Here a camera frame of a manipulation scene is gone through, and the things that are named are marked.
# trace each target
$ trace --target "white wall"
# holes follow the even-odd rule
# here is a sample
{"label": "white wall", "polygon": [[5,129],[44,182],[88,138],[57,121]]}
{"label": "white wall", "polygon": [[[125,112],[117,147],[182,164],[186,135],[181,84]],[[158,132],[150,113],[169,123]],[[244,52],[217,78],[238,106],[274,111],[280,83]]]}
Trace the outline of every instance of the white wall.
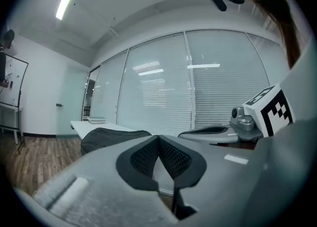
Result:
{"label": "white wall", "polygon": [[89,68],[22,36],[16,36],[13,44],[17,51],[15,57],[29,63],[21,89],[22,130],[55,135],[56,103],[67,66],[87,71]]}
{"label": "white wall", "polygon": [[231,10],[221,12],[211,6],[186,7],[160,13],[129,27],[120,33],[117,39],[111,40],[98,50],[91,68],[152,38],[195,29],[228,29],[279,41],[275,34],[260,26],[250,15]]}

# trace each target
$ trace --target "door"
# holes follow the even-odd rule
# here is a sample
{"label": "door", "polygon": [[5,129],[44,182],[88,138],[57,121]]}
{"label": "door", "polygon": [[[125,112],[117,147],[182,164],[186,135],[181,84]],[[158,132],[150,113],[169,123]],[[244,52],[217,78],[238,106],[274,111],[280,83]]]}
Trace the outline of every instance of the door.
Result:
{"label": "door", "polygon": [[76,137],[71,121],[81,121],[83,101],[89,72],[84,68],[69,65],[61,82],[56,106],[56,137]]}

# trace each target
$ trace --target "window blinds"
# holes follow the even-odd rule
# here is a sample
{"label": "window blinds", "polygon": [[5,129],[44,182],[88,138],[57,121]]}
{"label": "window blinds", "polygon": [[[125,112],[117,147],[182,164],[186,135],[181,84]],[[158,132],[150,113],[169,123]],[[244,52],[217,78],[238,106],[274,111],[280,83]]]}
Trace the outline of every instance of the window blinds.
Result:
{"label": "window blinds", "polygon": [[281,46],[259,36],[248,34],[256,47],[266,68],[267,77],[271,86],[281,83],[289,73],[286,55]]}
{"label": "window blinds", "polygon": [[107,122],[116,123],[119,90],[126,51],[101,65],[94,88],[91,116],[105,117]]}
{"label": "window blinds", "polygon": [[117,123],[153,134],[178,135],[191,125],[191,88],[183,34],[131,48]]}
{"label": "window blinds", "polygon": [[187,39],[195,83],[195,128],[228,123],[234,106],[269,86],[245,33],[192,31],[187,32]]}

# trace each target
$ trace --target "office room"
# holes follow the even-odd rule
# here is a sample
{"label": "office room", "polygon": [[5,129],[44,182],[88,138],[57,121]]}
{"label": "office room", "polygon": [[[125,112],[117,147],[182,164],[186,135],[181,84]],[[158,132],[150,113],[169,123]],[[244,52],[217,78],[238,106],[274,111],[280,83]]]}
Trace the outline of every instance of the office room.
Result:
{"label": "office room", "polygon": [[299,0],[12,1],[0,162],[26,221],[258,226],[301,207],[317,46]]}

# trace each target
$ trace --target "black mesh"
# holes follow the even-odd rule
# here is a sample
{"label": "black mesh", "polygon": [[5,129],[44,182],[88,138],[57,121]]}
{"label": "black mesh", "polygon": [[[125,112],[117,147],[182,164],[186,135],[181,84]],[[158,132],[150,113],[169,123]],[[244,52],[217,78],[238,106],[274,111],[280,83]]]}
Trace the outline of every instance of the black mesh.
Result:
{"label": "black mesh", "polygon": [[156,160],[159,156],[158,141],[155,140],[131,156],[132,166],[140,173],[152,177]]}
{"label": "black mesh", "polygon": [[192,158],[188,154],[180,151],[161,138],[159,139],[159,158],[172,179],[186,171],[192,162]]}

